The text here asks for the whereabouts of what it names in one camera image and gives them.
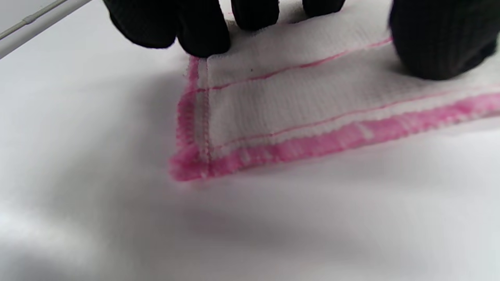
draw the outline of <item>white towel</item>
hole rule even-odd
[[[351,0],[335,14],[236,31],[228,53],[191,58],[174,178],[334,154],[500,109],[500,55],[449,81],[412,77],[391,44],[390,8]]]

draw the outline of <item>glove finger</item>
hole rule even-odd
[[[177,38],[189,54],[207,58],[229,50],[228,26],[218,0],[178,0]]]
[[[446,80],[495,53],[498,0],[394,0],[389,19],[401,62],[415,76]]]
[[[345,2],[346,0],[302,0],[302,5],[308,17],[317,17],[340,11]]]
[[[132,43],[168,48],[176,40],[177,17],[169,1],[104,0],[114,26]]]
[[[274,25],[280,15],[279,0],[231,0],[239,28],[247,31]]]

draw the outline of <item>folded fabric edge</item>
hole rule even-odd
[[[170,159],[169,173],[177,181],[201,178],[207,163],[200,157],[200,148],[195,142],[195,109],[198,90],[200,59],[189,58],[187,86],[177,105],[176,146],[177,153]]]
[[[186,95],[186,99],[189,98],[194,106],[195,96]],[[171,175],[177,181],[221,177],[251,167],[322,157],[362,146],[393,141],[480,119],[498,111],[500,111],[500,92],[492,92],[464,98],[453,104],[434,109],[407,112],[381,120],[353,122],[322,135],[289,139],[270,145],[242,147],[227,156],[212,159],[208,168],[208,164],[201,161],[200,148],[190,143],[181,147],[172,158]],[[181,130],[194,129],[193,124],[179,122],[178,125],[185,126]]]

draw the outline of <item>white table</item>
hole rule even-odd
[[[500,280],[500,118],[180,184],[187,59],[92,1],[0,61],[0,280]]]

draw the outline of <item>pink stitching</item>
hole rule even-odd
[[[370,46],[376,47],[385,43],[386,42],[382,41]],[[347,53],[343,52],[336,56],[343,56],[345,54]],[[194,109],[196,93],[207,92],[205,94],[208,97],[207,94],[209,94],[210,90],[214,90],[214,88],[198,88],[199,61],[199,59],[194,57],[190,60],[188,85],[177,107],[177,112],[179,114],[177,117],[177,141],[179,144],[179,151],[171,159],[172,170],[170,173],[179,181],[199,179],[203,176],[219,177],[234,173],[243,168],[257,165],[321,157],[364,145],[396,140],[411,134],[437,128],[440,125],[451,125],[464,122],[465,120],[478,119],[500,110],[500,93],[483,94],[481,96],[465,98],[452,105],[445,105],[427,111],[409,112],[392,116],[384,120],[352,122],[323,135],[289,139],[274,145],[241,147],[222,158],[213,160],[211,156],[209,156],[208,158],[210,161],[208,163],[200,163],[199,147],[194,143]],[[304,64],[303,66],[309,67],[323,62],[324,60],[319,60]],[[210,107],[209,104],[204,104],[204,106],[208,109]],[[366,136],[360,132],[360,126],[370,130],[374,137],[366,138]],[[204,135],[203,137],[208,142],[210,141],[208,135]]]
[[[490,86],[488,86],[488,88],[489,87],[497,87],[497,86],[500,86],[500,84],[498,84],[498,85],[490,85]],[[473,91],[473,90],[482,90],[482,89],[486,89],[486,88],[487,87],[485,87],[485,86],[471,87],[471,88],[468,88],[467,90]],[[290,128],[286,128],[286,129],[283,129],[283,130],[280,130],[280,131],[277,131],[277,132],[266,133],[266,134],[258,134],[258,135],[251,135],[251,136],[244,136],[244,137],[240,137],[240,138],[237,138],[237,139],[229,140],[229,141],[227,141],[227,142],[225,142],[223,144],[219,144],[219,145],[215,146],[213,148],[213,150],[220,150],[220,149],[222,149],[222,148],[224,148],[224,147],[226,147],[226,146],[228,146],[230,144],[234,144],[234,143],[238,143],[238,142],[250,141],[250,140],[261,139],[261,138],[270,138],[270,137],[279,136],[281,134],[288,133],[288,132],[291,132],[291,131],[295,131],[295,130],[298,130],[298,129],[311,128],[311,127],[323,125],[323,124],[326,124],[326,123],[329,123],[329,122],[333,122],[335,120],[338,120],[340,118],[343,118],[343,117],[346,117],[346,116],[349,116],[349,115],[353,115],[353,114],[368,113],[368,112],[372,112],[372,111],[376,111],[376,110],[386,109],[386,108],[389,108],[389,107],[392,107],[392,106],[395,106],[395,105],[400,105],[400,104],[405,104],[405,103],[410,103],[410,102],[415,102],[415,101],[421,101],[421,100],[425,100],[425,99],[428,99],[428,98],[435,98],[435,97],[445,96],[445,95],[454,94],[454,93],[456,93],[456,91],[454,91],[454,90],[448,90],[448,91],[443,91],[443,92],[438,92],[438,93],[435,93],[435,94],[431,94],[431,95],[428,95],[428,96],[420,96],[420,97],[415,97],[415,98],[411,98],[411,99],[407,99],[407,100],[395,101],[395,102],[384,104],[382,106],[378,106],[378,107],[374,107],[374,108],[358,109],[358,110],[354,110],[354,111],[342,113],[340,115],[336,115],[336,116],[330,117],[328,119],[324,119],[324,120],[320,120],[320,121],[316,121],[316,122],[312,122],[312,123],[307,123],[307,124],[302,124],[302,125],[296,125],[296,126],[293,126],[293,127],[290,127]]]
[[[209,62],[206,60],[206,78],[205,78],[205,84],[207,86],[210,85],[209,81]],[[212,156],[211,156],[211,144],[210,144],[210,91],[206,91],[203,94],[203,143],[205,145],[205,150],[204,153],[206,155],[206,177],[210,176],[210,163],[212,161]]]
[[[273,145],[242,147],[212,162],[211,176],[220,177],[243,168],[322,157],[365,145],[397,140],[442,125],[485,117],[498,110],[500,92],[492,92],[430,110],[404,113],[383,120],[353,122],[323,135],[289,139]],[[360,131],[359,125],[370,130],[373,137],[367,138]],[[189,181],[201,177],[196,166],[184,170],[183,167],[180,168],[172,173],[176,180]]]
[[[393,41],[393,39],[391,37],[389,37],[389,38],[387,38],[387,39],[385,39],[383,41],[380,41],[380,42],[377,42],[377,43],[372,43],[372,44],[367,45],[365,47],[345,50],[345,51],[340,52],[338,54],[334,54],[334,55],[329,56],[327,58],[323,58],[323,59],[316,60],[316,61],[313,61],[313,62],[308,62],[308,63],[305,63],[305,64],[288,66],[288,67],[285,67],[285,68],[282,68],[282,69],[279,69],[279,70],[276,70],[276,71],[273,71],[273,72],[270,72],[270,73],[267,73],[267,74],[264,74],[264,75],[250,77],[250,78],[246,78],[246,79],[243,79],[243,80],[240,80],[240,81],[230,82],[230,83],[227,83],[227,84],[212,86],[212,87],[208,87],[208,88],[198,88],[198,89],[194,89],[193,92],[195,92],[195,93],[201,93],[201,92],[207,92],[207,91],[213,91],[213,90],[222,90],[222,89],[225,89],[227,87],[230,87],[230,86],[233,86],[233,85],[237,85],[237,84],[241,84],[241,83],[246,83],[246,82],[251,82],[251,81],[256,81],[256,80],[266,80],[266,79],[268,79],[270,77],[273,77],[275,75],[278,75],[280,73],[283,73],[283,72],[286,72],[286,71],[289,71],[289,70],[315,67],[315,66],[324,64],[326,62],[333,61],[335,59],[341,58],[341,57],[343,57],[345,55],[348,55],[350,53],[353,53],[353,52],[356,52],[356,51],[360,51],[360,50],[365,50],[365,49],[380,47],[380,46],[383,46],[383,45],[385,45],[387,43],[390,43],[392,41]]]

